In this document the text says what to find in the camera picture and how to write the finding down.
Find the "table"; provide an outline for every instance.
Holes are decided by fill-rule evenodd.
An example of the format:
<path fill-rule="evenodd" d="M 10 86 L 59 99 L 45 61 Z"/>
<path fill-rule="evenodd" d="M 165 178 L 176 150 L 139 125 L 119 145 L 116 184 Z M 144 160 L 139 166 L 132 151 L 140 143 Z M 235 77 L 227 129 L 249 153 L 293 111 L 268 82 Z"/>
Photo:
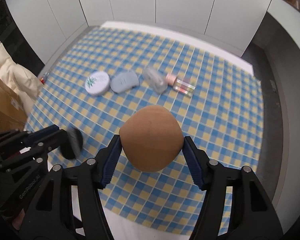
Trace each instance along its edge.
<path fill-rule="evenodd" d="M 165 37 L 155 34 L 125 25 L 96 27 L 55 65 L 26 129 L 35 131 L 53 123 L 62 129 L 74 125 L 82 131 L 84 145 L 77 160 L 66 160 L 56 150 L 50 153 L 49 161 L 63 167 L 79 165 L 106 147 L 137 110 L 158 104 L 171 111 L 183 134 L 190 135 L 210 158 L 228 167 L 249 165 L 256 171 L 263 133 L 260 82 L 249 70 L 245 71 L 247 65 L 242 60 L 229 53 L 208 47 L 218 52 L 217 56 L 189 45 L 191 41 L 181 42 L 180 36 L 179 41 L 169 38 L 168 31 L 164 32 Z M 168 88 L 157 95 L 141 76 L 147 65 L 194 81 L 195 94 L 189 98 Z M 96 70 L 104 70 L 110 77 L 133 70 L 139 76 L 140 86 L 121 94 L 109 90 L 103 96 L 92 97 L 85 91 L 84 83 Z M 112 181 L 100 191 L 100 198 L 104 208 L 128 220 L 190 235 L 204 192 L 193 184 L 182 153 L 162 171 L 144 173 L 136 170 L 122 152 Z M 228 188 L 220 234 L 227 230 L 230 206 Z"/>

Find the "pink liquid bottle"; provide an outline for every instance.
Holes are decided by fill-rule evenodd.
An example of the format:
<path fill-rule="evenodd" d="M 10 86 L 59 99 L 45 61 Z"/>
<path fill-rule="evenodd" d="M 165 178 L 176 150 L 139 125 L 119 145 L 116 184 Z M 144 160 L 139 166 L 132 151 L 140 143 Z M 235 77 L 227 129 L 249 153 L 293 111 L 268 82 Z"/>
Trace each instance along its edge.
<path fill-rule="evenodd" d="M 171 73 L 167 74 L 166 81 L 169 86 L 172 86 L 172 88 L 176 91 L 179 91 L 189 97 L 192 97 L 195 85 L 191 84 L 188 80 L 181 80 L 175 75 L 172 75 Z"/>

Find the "cream fabric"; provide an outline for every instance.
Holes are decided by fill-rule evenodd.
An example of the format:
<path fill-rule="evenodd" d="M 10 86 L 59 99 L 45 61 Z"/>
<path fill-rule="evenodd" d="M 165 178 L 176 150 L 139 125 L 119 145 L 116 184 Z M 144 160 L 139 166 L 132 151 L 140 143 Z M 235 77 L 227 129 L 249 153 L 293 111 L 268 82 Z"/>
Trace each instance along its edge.
<path fill-rule="evenodd" d="M 12 60 L 1 42 L 0 79 L 20 97 L 29 115 L 43 85 L 31 71 Z"/>

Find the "metal pin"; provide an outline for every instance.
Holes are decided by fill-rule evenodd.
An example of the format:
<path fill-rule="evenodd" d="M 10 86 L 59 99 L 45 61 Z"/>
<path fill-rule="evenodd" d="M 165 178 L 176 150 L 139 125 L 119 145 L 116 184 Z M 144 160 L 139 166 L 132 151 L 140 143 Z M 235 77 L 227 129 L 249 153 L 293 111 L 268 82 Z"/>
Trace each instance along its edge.
<path fill-rule="evenodd" d="M 243 166 L 243 170 L 244 170 L 245 172 L 250 172 L 250 171 L 252 171 L 252 169 L 251 169 L 249 166 Z"/>
<path fill-rule="evenodd" d="M 93 164 L 95 164 L 96 163 L 96 160 L 94 159 L 94 158 L 91 158 L 91 159 L 88 159 L 87 160 L 87 164 L 88 165 L 93 165 Z"/>
<path fill-rule="evenodd" d="M 209 160 L 209 163 L 212 166 L 216 166 L 216 165 L 218 165 L 219 162 L 217 160 Z"/>
<path fill-rule="evenodd" d="M 61 165 L 60 165 L 60 164 L 56 164 L 56 165 L 54 165 L 54 166 L 52 167 L 52 169 L 53 169 L 54 171 L 58 171 L 58 170 L 61 169 Z"/>

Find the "makeup sponge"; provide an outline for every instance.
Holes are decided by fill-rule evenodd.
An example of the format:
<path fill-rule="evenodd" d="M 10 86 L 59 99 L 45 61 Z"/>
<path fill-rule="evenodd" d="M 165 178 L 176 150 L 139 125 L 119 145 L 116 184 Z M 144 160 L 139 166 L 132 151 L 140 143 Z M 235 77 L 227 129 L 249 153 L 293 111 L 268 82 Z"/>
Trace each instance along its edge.
<path fill-rule="evenodd" d="M 181 128 L 162 106 L 146 106 L 132 115 L 119 130 L 122 148 L 140 171 L 156 172 L 172 162 L 183 146 Z"/>

